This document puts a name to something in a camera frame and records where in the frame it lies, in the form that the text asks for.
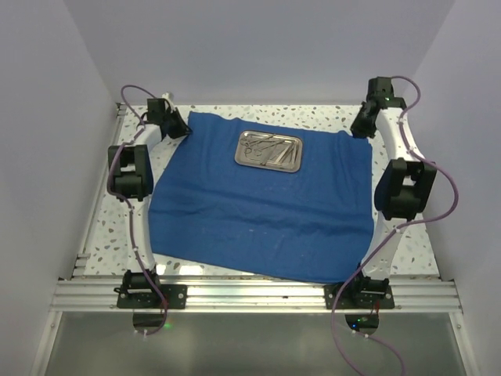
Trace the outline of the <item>steel surgical scissors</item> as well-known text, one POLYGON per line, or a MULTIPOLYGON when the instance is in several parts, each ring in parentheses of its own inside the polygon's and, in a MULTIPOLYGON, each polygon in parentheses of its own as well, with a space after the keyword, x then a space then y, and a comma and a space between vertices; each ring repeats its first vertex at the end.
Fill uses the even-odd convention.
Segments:
POLYGON ((258 157, 262 152, 274 145, 276 142, 276 135, 247 135, 239 140, 239 144, 244 147, 244 154, 256 154, 258 157))

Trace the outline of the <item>steel instrument tray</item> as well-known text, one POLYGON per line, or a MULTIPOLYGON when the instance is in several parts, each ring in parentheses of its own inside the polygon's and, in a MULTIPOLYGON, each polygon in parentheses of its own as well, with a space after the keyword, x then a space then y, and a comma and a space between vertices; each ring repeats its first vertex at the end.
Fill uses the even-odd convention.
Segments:
POLYGON ((277 134, 277 133, 270 133, 270 132, 257 132, 257 131, 250 131, 246 130, 243 131, 239 138, 238 138, 238 143, 236 147, 236 152, 234 156, 234 160, 237 164, 242 165, 242 166, 247 166, 247 167, 252 167, 252 168, 261 168, 261 169, 267 169, 267 170, 273 170, 273 171, 278 171, 278 172, 286 172, 286 173, 295 173, 298 172, 300 167, 301 167, 301 159, 302 159, 302 152, 303 152, 303 141, 294 136, 286 136, 282 134, 277 134), (266 150, 262 152, 261 156, 257 156, 256 154, 244 154, 244 147, 239 144, 239 140, 243 138, 244 136, 247 135, 269 135, 269 134, 275 134, 276 135, 276 142, 277 141, 287 141, 287 142, 297 142, 298 143, 298 148, 297 148, 297 154, 296 154, 296 159, 294 164, 286 164, 282 162, 282 158, 278 160, 276 164, 268 163, 266 166, 260 166, 260 160, 263 154, 266 153, 266 150))

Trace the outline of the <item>blue surgical cloth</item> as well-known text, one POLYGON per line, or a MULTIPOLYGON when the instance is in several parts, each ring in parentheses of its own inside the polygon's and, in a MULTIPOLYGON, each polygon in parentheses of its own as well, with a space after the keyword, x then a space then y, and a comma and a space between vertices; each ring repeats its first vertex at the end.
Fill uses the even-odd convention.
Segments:
POLYGON ((149 209, 154 253, 249 273, 347 280, 373 238, 372 155, 365 139, 192 112, 190 136, 159 178, 149 209), (234 158, 240 134, 303 142, 295 173, 234 158))

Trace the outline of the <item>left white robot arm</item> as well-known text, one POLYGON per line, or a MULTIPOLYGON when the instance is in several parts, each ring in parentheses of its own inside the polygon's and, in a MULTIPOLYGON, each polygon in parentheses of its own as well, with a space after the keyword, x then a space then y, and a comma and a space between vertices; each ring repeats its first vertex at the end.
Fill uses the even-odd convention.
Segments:
POLYGON ((166 138, 190 133, 169 97, 153 97, 147 100, 132 139, 108 147, 106 190, 121 203, 128 237, 127 269, 121 286, 114 289, 121 309, 163 308, 168 298, 150 244, 148 211, 154 189, 150 152, 166 138))

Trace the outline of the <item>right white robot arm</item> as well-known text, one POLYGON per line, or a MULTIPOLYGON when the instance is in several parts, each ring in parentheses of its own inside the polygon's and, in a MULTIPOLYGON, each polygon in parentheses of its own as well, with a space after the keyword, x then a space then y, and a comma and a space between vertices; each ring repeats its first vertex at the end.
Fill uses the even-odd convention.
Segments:
POLYGON ((373 239, 361 270, 349 283, 342 297, 357 309, 393 308, 389 278, 393 259, 405 229, 424 211, 437 174, 409 152, 418 152, 411 136, 402 132, 405 100, 396 96, 392 79, 369 79, 366 100, 351 125, 353 137, 374 138, 380 134, 387 153, 387 167, 374 190, 377 221, 373 239))

